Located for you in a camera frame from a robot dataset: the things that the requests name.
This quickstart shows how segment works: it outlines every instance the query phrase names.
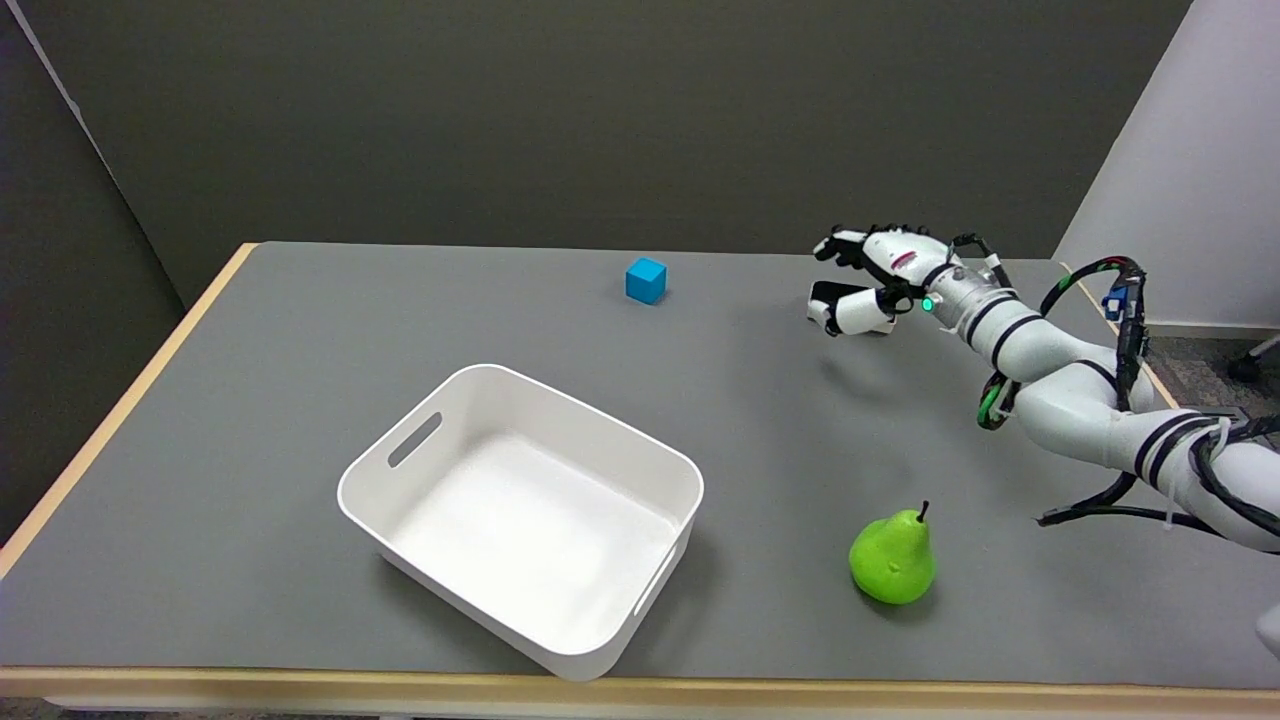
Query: robotic hand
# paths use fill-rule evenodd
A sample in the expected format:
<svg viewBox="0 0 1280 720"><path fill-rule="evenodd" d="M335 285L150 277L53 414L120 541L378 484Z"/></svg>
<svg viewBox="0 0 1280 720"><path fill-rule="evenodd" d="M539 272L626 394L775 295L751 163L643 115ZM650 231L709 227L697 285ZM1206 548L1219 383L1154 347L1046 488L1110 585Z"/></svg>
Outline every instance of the robotic hand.
<svg viewBox="0 0 1280 720"><path fill-rule="evenodd" d="M984 268L974 270L955 255L964 245L983 250ZM1041 525L1091 515L1152 518L1280 555L1280 455L1244 442L1280 430L1280 416L1233 428L1194 410L1153 410L1151 380L1140 373L1146 274L1132 259L1103 258L1080 268L1036 311L1021 302L1000 258L974 234L943 243L923 227L859 232L836 225L813 254L865 270L881 284L815 283L808 315L828 334L886 332L919 304L995 369L983 388L979 425L996 429L1016 413L1028 438L1042 448L1120 470L1111 487L1046 512ZM1103 307L1119 324L1115 348L1078 340L1046 320L1073 284L1111 270L1119 279ZM1138 480L1166 496L1169 510L1116 505ZM1263 615L1257 629L1280 657L1280 606Z"/></svg>

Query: gray wall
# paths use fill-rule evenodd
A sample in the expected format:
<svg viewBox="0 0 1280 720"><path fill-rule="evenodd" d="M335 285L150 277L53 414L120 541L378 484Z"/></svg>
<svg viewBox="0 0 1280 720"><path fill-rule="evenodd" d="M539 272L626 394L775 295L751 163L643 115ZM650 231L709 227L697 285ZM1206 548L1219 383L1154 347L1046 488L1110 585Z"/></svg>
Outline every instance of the gray wall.
<svg viewBox="0 0 1280 720"><path fill-rule="evenodd" d="M0 9L0 543L180 305L8 9Z"/></svg>
<svg viewBox="0 0 1280 720"><path fill-rule="evenodd" d="M22 0L189 302L253 240L1048 256L1188 0Z"/></svg>
<svg viewBox="0 0 1280 720"><path fill-rule="evenodd" d="M1056 258L1135 258L1165 332L1280 329L1277 127L1280 3L1197 0Z"/></svg>

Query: white wall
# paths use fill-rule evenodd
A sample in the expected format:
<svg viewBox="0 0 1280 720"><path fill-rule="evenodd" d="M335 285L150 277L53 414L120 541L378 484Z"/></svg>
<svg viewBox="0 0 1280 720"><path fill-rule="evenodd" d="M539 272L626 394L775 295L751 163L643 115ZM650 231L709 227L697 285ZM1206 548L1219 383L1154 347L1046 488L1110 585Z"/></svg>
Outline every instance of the white wall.
<svg viewBox="0 0 1280 720"><path fill-rule="evenodd" d="M1055 258L1115 252L1152 323L1280 327L1280 0L1192 5Z"/></svg>

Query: black strap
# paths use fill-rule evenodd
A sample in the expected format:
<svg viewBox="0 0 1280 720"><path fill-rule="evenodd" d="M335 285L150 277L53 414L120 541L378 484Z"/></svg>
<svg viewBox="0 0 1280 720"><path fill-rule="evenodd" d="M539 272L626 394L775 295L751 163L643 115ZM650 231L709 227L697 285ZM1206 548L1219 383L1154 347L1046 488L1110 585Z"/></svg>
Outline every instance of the black strap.
<svg viewBox="0 0 1280 720"><path fill-rule="evenodd" d="M1160 450L1156 451L1156 457L1151 461L1151 473L1148 473L1149 477L1147 478L1151 487L1160 489L1160 468L1164 466L1165 459L1174 451L1175 445L1181 442L1181 439L1189 433L1211 428L1216 424L1217 420L1213 418L1196 418L1184 425L1174 428L1174 430L1165 438L1165 442L1160 443Z"/></svg>
<svg viewBox="0 0 1280 720"><path fill-rule="evenodd" d="M1014 320L1012 324L1005 328L1005 332L1000 333L1000 340L996 341L996 347L991 348L991 366L995 368L996 370L1000 370L1000 348L1005 346L1005 341L1009 340L1009 336L1014 334L1018 331L1018 328L1028 323L1034 323L1036 320L1043 320L1043 319L1044 318L1039 315L1025 315L1023 318L1019 318L1018 320Z"/></svg>
<svg viewBox="0 0 1280 720"><path fill-rule="evenodd" d="M1156 447L1156 441L1165 437L1165 433L1174 429L1176 425L1180 425L1181 423L1189 420L1194 420L1196 418L1199 416L1201 415L1198 413L1184 413L1181 415L1175 415L1161 423L1155 430L1151 430L1151 433L1147 434L1147 439L1142 441L1142 445L1138 446L1138 455L1134 456L1133 461L1133 471L1146 478L1147 473L1144 471L1144 468L1147 464L1147 454L1151 452L1152 447Z"/></svg>
<svg viewBox="0 0 1280 720"><path fill-rule="evenodd" d="M1111 387L1116 387L1116 377L1111 374L1111 370L1107 370L1106 368L1103 368L1102 365L1098 365L1093 360L1076 360L1074 364L1075 365L1084 365L1085 368L1088 368L1088 369L1093 370L1094 373L1102 375L1108 383L1111 383Z"/></svg>
<svg viewBox="0 0 1280 720"><path fill-rule="evenodd" d="M924 275L924 282L920 283L920 287L923 287L924 290L929 290L929 286L933 283L933 281L938 279L938 275L941 275L942 273L947 272L951 268L959 268L959 265L943 263L937 268L933 268L932 270L929 270L929 274Z"/></svg>
<svg viewBox="0 0 1280 720"><path fill-rule="evenodd" d="M1000 305L1001 302L1009 302L1014 297L1011 295L997 297L996 300L988 302L982 310L978 310L978 314L974 315L973 320L969 322L969 329L964 332L964 343L968 345L969 347L973 347L973 333L978 331L978 323L980 323L982 319L987 316L987 313L991 313L992 307Z"/></svg>

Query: gray tabletop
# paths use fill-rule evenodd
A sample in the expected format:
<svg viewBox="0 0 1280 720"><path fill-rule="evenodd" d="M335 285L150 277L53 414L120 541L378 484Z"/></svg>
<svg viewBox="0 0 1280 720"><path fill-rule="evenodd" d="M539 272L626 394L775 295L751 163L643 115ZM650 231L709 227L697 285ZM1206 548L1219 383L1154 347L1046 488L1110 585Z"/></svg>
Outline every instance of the gray tabletop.
<svg viewBox="0 0 1280 720"><path fill-rule="evenodd" d="M923 314L804 319L808 256L268 243L0 583L0 664L540 674L390 568L343 469L452 372L499 363L689 454L687 553L613 675L1280 687L1275 560L1160 523L1037 528L1112 473L974 423L987 375ZM1038 297L1061 274L1010 263ZM1064 328L1114 336L1083 293ZM924 600L863 598L869 520L932 501ZM1135 498L1155 506L1149 492Z"/></svg>

